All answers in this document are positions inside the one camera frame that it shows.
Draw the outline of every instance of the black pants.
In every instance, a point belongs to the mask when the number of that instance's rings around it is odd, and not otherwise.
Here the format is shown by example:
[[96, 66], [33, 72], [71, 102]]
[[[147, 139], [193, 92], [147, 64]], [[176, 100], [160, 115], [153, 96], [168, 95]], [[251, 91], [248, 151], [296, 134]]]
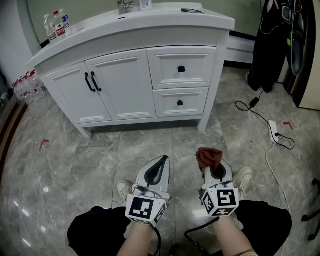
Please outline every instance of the black pants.
[[[96, 206], [76, 217], [67, 234], [69, 246], [79, 256], [116, 256], [131, 222], [125, 213], [125, 208], [105, 210]], [[242, 232], [259, 256], [275, 255], [290, 234], [292, 220], [287, 210], [266, 202], [244, 200], [235, 213], [243, 224]]]

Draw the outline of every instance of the red cloth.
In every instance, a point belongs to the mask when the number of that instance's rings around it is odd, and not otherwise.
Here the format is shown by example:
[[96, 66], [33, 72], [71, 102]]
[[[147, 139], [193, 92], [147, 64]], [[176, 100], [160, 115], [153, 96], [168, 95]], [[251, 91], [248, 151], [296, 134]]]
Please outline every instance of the red cloth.
[[217, 169], [222, 159], [223, 152], [221, 150], [209, 147], [200, 147], [195, 157], [199, 163], [199, 168], [213, 166], [213, 170]]

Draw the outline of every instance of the black plug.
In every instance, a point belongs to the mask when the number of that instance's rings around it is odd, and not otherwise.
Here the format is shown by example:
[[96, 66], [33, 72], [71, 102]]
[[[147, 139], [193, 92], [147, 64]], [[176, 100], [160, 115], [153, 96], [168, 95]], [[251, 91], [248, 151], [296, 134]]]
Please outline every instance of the black plug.
[[250, 109], [253, 109], [257, 104], [258, 102], [260, 101], [259, 98], [255, 97], [251, 102], [250, 102]]

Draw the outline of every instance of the tile floor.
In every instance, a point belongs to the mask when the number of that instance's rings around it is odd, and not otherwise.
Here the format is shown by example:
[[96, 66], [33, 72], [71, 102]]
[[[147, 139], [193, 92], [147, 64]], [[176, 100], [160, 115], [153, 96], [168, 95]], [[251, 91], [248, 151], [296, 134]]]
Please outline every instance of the tile floor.
[[[193, 122], [156, 123], [96, 128], [92, 140], [86, 140], [50, 96], [31, 104], [13, 138], [1, 184], [0, 248], [4, 255], [76, 255], [66, 236], [73, 219], [94, 206], [117, 207], [117, 182], [134, 181], [141, 166], [167, 155], [172, 181], [168, 192], [173, 199], [158, 225], [162, 255], [168, 255], [176, 244], [178, 255], [200, 256], [183, 235], [208, 221], [198, 214], [202, 207], [197, 190], [203, 180], [194, 154], [199, 147], [222, 150], [234, 172], [250, 166], [253, 177], [247, 198], [285, 209], [284, 196], [265, 160], [272, 146], [267, 125], [235, 107], [236, 100], [249, 103], [259, 94], [248, 87], [245, 73], [224, 68], [205, 133], [198, 132]], [[307, 237], [319, 219], [301, 222], [301, 217], [320, 208], [318, 191], [311, 185], [314, 178], [320, 178], [320, 113], [296, 108], [280, 84], [262, 94], [255, 110], [276, 121], [278, 131], [295, 140], [294, 150], [276, 146], [269, 154], [292, 214], [293, 227], [283, 255], [318, 255], [320, 236], [312, 242]], [[282, 125], [287, 121], [293, 130]], [[39, 151], [43, 139], [49, 143]], [[211, 253], [219, 249], [209, 228], [193, 237]]]

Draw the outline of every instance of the person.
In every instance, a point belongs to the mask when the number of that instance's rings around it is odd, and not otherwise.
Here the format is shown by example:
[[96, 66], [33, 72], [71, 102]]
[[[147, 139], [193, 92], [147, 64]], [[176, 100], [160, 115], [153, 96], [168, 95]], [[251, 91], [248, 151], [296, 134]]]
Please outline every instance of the person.
[[[241, 168], [233, 177], [239, 188], [240, 200], [235, 214], [243, 229], [240, 230], [230, 216], [223, 216], [214, 222], [211, 226], [221, 247], [221, 251], [214, 256], [272, 256], [290, 234], [292, 219], [287, 210], [262, 201], [245, 200], [251, 177], [249, 167]], [[128, 194], [132, 192], [131, 185], [121, 181], [117, 189], [124, 206]], [[153, 228], [135, 222], [125, 239], [124, 233], [131, 222], [125, 217], [125, 211], [124, 207], [109, 210], [94, 207], [90, 212], [76, 217], [67, 233], [69, 246], [79, 256], [103, 255], [102, 252], [106, 251], [105, 254], [110, 256], [147, 256]]]

